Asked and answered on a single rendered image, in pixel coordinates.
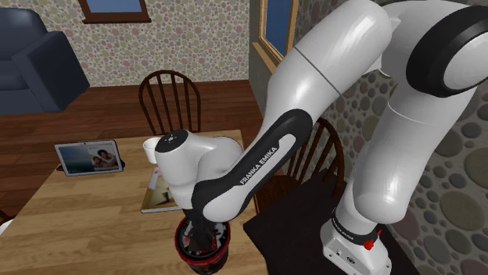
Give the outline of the red and black bowl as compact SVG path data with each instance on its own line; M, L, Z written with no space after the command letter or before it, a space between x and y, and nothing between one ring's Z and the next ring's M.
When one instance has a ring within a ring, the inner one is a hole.
M211 251L191 251L189 249L189 221L181 220L174 235L175 248L180 258L198 275L213 275L228 259L228 246L231 240L229 222L216 223L213 230Z

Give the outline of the pale picture book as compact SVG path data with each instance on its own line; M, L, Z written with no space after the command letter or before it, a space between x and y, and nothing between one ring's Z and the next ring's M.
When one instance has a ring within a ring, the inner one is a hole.
M143 198L140 212L158 213L174 210L181 210L181 207L176 204L160 169L155 167Z

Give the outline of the dark wooden spindle chair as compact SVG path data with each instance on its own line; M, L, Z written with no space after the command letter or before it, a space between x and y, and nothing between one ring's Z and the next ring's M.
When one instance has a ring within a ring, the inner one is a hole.
M330 163L321 181L332 181L333 191L331 198L339 200L345 181L344 154L339 135L333 125L324 118L317 121L318 128L301 148L289 160L289 168L285 175L273 176L255 195L254 205L257 213L262 212L293 189L299 187L304 180L306 172L312 169L311 176L322 171L322 165L330 153L335 149L335 156Z
M138 100L153 135L179 129L201 131L199 89L182 73L173 70L150 73L139 85Z

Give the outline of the dark robot stand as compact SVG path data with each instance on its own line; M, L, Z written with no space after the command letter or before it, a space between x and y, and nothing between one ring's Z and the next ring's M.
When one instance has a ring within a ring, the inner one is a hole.
M378 225L372 236L351 244L332 224L343 227L343 205L352 202L353 180L342 197L331 198L332 181L322 170L243 226L264 257L269 275L420 275L392 234Z

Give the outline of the white cup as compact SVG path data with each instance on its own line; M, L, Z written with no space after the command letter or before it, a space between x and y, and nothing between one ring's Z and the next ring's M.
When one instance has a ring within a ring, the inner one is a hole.
M159 141L160 141L159 137L151 137L148 138L142 145L148 161L152 164L157 164L156 157L155 157L155 149Z

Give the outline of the wooden table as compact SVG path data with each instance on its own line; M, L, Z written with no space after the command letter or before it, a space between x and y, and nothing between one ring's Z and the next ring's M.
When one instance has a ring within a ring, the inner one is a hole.
M121 173L53 172L0 234L0 275L196 275L174 247L181 211L140 211L154 166L117 140Z

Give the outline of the tablet with photo screen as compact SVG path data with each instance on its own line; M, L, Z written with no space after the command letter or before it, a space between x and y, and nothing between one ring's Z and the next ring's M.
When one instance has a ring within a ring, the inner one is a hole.
M55 144L54 148L67 177L124 171L125 162L115 140Z

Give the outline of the light wood framed window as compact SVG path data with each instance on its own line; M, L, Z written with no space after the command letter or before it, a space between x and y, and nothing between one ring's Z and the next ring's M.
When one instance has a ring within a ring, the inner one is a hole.
M298 6L299 0L259 0L257 41L252 46L271 73L292 50Z

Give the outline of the dark brown framed window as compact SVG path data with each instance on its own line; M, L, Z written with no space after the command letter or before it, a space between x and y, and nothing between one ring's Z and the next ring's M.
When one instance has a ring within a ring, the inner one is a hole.
M145 0L77 0L83 23L150 23Z

